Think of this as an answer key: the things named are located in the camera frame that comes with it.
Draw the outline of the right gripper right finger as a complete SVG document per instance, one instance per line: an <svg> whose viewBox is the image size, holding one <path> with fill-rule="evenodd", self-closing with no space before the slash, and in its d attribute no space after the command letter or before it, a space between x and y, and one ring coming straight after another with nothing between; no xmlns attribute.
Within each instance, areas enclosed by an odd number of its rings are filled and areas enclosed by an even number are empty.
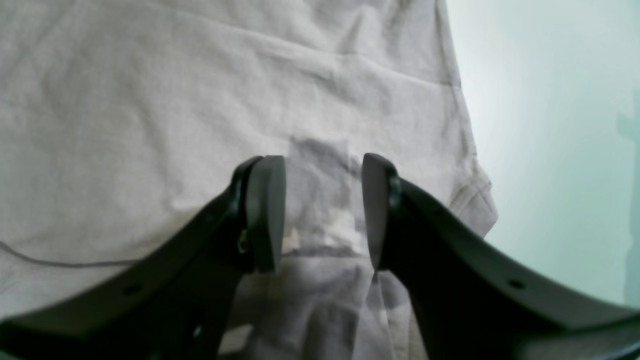
<svg viewBox="0 0 640 360"><path fill-rule="evenodd" d="M430 360L637 360L640 315L519 264L376 153L362 161L372 266L406 288Z"/></svg>

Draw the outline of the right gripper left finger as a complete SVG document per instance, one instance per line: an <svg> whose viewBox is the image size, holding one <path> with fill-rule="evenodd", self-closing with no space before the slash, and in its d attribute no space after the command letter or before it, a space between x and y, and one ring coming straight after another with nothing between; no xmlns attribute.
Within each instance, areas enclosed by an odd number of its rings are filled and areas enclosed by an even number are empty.
<svg viewBox="0 0 640 360"><path fill-rule="evenodd" d="M239 282L281 262L283 156L242 162L226 189L126 271L1 323L3 360L214 360Z"/></svg>

